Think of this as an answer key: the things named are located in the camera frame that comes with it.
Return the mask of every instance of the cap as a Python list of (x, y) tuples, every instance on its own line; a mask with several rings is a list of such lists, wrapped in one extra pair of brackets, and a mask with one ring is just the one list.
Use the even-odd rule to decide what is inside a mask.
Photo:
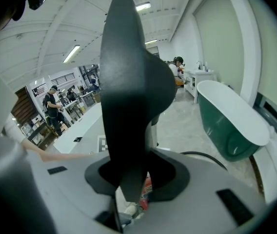
[(179, 61), (179, 62), (182, 63), (182, 64), (183, 64), (183, 62), (184, 62), (184, 60), (183, 60), (182, 57), (174, 57), (173, 62), (176, 63), (177, 61)]

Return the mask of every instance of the concrete floor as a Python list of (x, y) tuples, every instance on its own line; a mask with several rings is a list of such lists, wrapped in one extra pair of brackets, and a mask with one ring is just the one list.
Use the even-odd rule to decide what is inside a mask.
[(197, 151), (215, 157), (232, 176), (258, 191), (250, 160), (229, 162), (219, 154), (203, 129), (199, 104), (194, 104), (194, 97), (183, 88), (178, 90), (176, 101), (161, 114), (157, 137), (160, 148), (177, 153)]

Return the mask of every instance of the green wall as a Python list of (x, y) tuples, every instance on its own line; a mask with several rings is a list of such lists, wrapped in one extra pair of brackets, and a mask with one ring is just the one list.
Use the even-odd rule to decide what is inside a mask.
[(263, 0), (249, 0), (261, 38), (262, 67), (258, 91), (277, 105), (277, 17)]
[(203, 54), (217, 79), (240, 93), (244, 51), (239, 22), (230, 0), (206, 0), (196, 11)]

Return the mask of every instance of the black cable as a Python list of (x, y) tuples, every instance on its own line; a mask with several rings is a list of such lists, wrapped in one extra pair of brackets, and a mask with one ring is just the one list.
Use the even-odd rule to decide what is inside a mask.
[(220, 162), (218, 161), (216, 158), (210, 156), (209, 154), (204, 154), (204, 153), (200, 153), (200, 152), (183, 152), (181, 154), (184, 154), (184, 155), (187, 155), (187, 154), (194, 154), (194, 155), (200, 155), (200, 156), (204, 156), (204, 157), (207, 157), (209, 159), (212, 159), (216, 164), (218, 164), (220, 167), (224, 168), (225, 170), (226, 167)]

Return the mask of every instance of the ceiling light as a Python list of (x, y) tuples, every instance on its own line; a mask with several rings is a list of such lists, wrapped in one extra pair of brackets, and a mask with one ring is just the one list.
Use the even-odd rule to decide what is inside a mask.
[(156, 40), (147, 41), (147, 42), (145, 42), (145, 44), (153, 43), (153, 42), (156, 42), (156, 41), (157, 41), (157, 39)]
[(144, 10), (144, 9), (150, 8), (151, 5), (150, 5), (150, 2), (145, 2), (145, 3), (139, 4), (139, 5), (135, 6), (135, 7), (136, 7), (137, 11), (140, 11), (140, 10)]
[(76, 46), (73, 48), (73, 50), (69, 53), (69, 55), (66, 57), (64, 63), (66, 63), (66, 62), (70, 59), (70, 57), (71, 57), (79, 48), (80, 48), (80, 45), (76, 45)]

